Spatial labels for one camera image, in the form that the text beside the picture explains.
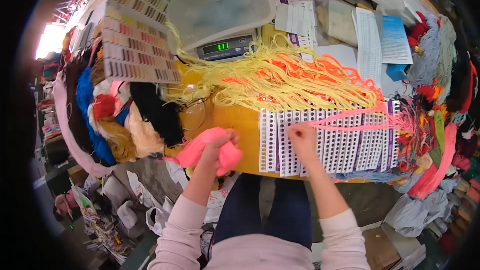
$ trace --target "hand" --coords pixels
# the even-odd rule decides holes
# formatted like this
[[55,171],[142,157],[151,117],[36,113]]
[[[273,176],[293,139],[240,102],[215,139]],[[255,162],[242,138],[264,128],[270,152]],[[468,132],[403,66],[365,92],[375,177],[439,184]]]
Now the hand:
[[315,128],[303,122],[289,126],[286,132],[292,141],[295,153],[304,165],[311,165],[318,161],[318,134]]
[[205,146],[203,152],[201,153],[201,158],[198,162],[197,167],[195,168],[195,171],[197,171],[197,169],[202,169],[205,171],[212,171],[213,173],[216,173],[217,170],[220,168],[220,147],[228,141],[231,141],[235,147],[238,147],[238,141],[240,139],[240,136],[232,128],[227,128],[225,129],[225,131],[227,133],[225,136],[221,136],[211,141]]

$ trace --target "white card with holes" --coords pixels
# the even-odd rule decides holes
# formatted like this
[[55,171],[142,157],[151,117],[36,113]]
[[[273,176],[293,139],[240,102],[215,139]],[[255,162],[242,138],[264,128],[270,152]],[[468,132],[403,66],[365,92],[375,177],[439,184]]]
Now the white card with holes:
[[[399,101],[384,103],[390,115],[399,111]],[[311,109],[304,111],[260,113],[259,172],[279,173],[280,177],[308,176],[287,135],[287,127],[298,122],[328,119],[338,110]],[[326,126],[354,128],[377,125],[387,121],[373,113],[357,114],[325,123]],[[398,163],[399,133],[394,129],[340,131],[317,130],[317,155],[328,173],[352,171],[385,172]]]

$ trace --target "green digital display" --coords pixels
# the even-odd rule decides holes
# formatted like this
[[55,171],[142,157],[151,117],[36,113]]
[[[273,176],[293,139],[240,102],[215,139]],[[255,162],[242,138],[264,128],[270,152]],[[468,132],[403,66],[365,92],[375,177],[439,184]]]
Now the green digital display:
[[207,54],[211,54],[212,52],[227,50],[228,48],[229,48],[228,43],[219,43],[215,45],[210,45],[203,48],[203,54],[207,55]]

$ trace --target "yarn bundle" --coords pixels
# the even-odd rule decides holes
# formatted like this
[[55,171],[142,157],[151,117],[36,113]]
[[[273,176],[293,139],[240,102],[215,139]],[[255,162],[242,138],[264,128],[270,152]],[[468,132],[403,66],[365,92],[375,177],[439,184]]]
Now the yarn bundle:
[[[167,26],[180,42],[175,27]],[[311,108],[349,110],[354,108],[352,103],[371,108],[383,100],[380,89],[371,79],[363,81],[356,69],[343,67],[329,55],[318,57],[313,48],[291,43],[286,48],[279,47],[276,38],[288,41],[285,36],[276,35],[271,46],[250,44],[243,59],[227,63],[200,60],[178,48],[177,55],[187,62],[188,71],[199,73],[202,80],[192,93],[169,94],[169,101],[186,105],[217,91],[213,98],[217,105],[278,112]],[[312,55],[314,63],[304,62],[301,53]]]

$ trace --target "pink sweater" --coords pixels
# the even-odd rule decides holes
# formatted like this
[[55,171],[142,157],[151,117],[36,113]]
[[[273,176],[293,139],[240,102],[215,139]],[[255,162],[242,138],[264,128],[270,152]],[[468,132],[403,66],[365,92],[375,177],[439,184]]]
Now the pink sweater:
[[[157,240],[156,258],[147,270],[198,270],[201,226],[207,207],[181,195]],[[366,269],[365,239],[351,209],[320,220],[324,250],[323,270]],[[205,269],[313,269],[312,252],[306,247],[265,234],[229,238],[212,247]]]

